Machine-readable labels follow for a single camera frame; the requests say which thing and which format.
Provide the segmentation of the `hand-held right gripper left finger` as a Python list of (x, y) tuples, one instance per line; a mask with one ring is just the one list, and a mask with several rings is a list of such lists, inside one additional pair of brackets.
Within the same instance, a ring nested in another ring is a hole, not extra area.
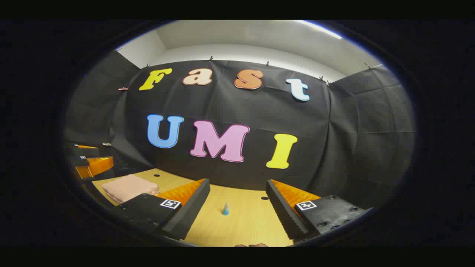
[(112, 215), (151, 235), (185, 239), (210, 192), (209, 179), (159, 195), (140, 195), (110, 209)]

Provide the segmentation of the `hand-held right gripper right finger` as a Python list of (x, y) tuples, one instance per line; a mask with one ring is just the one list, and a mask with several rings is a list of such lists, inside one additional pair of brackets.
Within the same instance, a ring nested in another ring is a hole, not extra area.
[(320, 197), (273, 179), (266, 182), (266, 194), (292, 241), (327, 234), (371, 211), (337, 195)]

